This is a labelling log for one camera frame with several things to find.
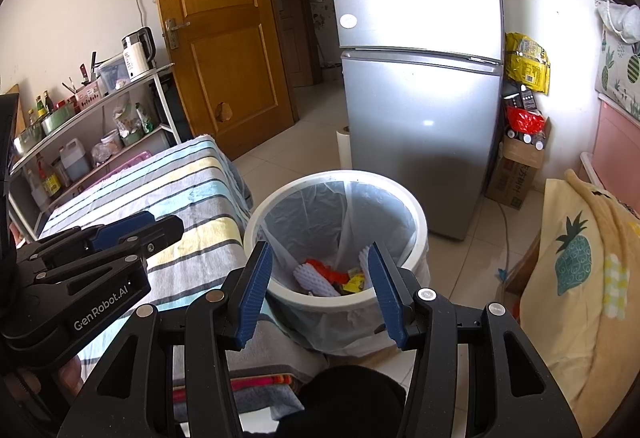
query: yellow blanket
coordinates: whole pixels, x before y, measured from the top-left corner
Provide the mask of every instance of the yellow blanket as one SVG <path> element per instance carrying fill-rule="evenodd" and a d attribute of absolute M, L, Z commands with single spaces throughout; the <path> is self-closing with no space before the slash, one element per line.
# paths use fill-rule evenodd
<path fill-rule="evenodd" d="M 566 182 L 547 181 L 520 317 L 582 435 L 595 436 L 640 369 L 640 224 L 571 170 Z"/>

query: plastic jug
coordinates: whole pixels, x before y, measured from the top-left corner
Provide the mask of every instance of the plastic jug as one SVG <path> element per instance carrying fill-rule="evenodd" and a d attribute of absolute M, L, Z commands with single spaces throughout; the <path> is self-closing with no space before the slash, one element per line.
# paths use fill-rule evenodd
<path fill-rule="evenodd" d="M 60 160 L 71 181 L 76 182 L 91 170 L 84 147 L 77 138 L 60 148 Z"/>

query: bed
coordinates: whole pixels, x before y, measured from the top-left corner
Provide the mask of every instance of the bed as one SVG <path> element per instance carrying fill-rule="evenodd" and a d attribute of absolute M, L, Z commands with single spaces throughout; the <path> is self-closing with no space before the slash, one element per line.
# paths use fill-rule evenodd
<path fill-rule="evenodd" d="M 79 354 L 83 378 L 139 304 L 152 303 L 159 310 L 186 306 L 219 288 L 229 271 L 244 266 L 242 237 L 251 206 L 251 194 L 235 166 L 210 136 L 200 136 L 114 174 L 52 213 L 41 237 L 74 226 L 108 224 L 144 210 L 156 219 L 175 214 L 184 222 L 182 239 L 148 260 L 151 292 Z M 184 384 L 183 357 L 182 347 L 176 346 L 176 389 Z M 284 374 L 305 383 L 326 367 L 322 355 L 284 336 L 266 303 L 254 338 L 242 352 L 227 352 L 227 357 L 232 378 Z M 290 385 L 262 386 L 250 400 L 239 404 L 240 412 L 270 406 L 279 417 L 300 408 Z M 180 407 L 176 413 L 186 418 Z"/>

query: cardboard box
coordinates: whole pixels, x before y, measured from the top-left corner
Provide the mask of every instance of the cardboard box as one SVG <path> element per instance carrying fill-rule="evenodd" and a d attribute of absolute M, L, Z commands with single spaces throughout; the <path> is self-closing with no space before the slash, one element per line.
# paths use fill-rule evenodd
<path fill-rule="evenodd" d="M 551 121 L 545 122 L 546 140 L 551 132 Z M 545 149 L 537 150 L 531 144 L 505 136 L 494 172 L 491 175 L 485 196 L 520 210 L 524 198 L 533 183 L 538 169 L 545 160 Z"/>

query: trash can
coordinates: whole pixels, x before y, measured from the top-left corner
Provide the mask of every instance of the trash can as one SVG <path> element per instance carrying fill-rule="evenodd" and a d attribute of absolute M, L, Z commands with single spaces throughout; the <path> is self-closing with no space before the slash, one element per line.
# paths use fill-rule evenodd
<path fill-rule="evenodd" d="M 303 177 L 263 201 L 249 220 L 244 251 L 271 243 L 268 292 L 276 322 L 302 345 L 332 355 L 363 356 L 394 342 L 383 325 L 373 288 L 340 297 L 310 296 L 292 271 L 309 258 L 346 272 L 374 241 L 398 266 L 428 286 L 427 222 L 414 196 L 398 183 L 363 171 L 329 171 Z"/>

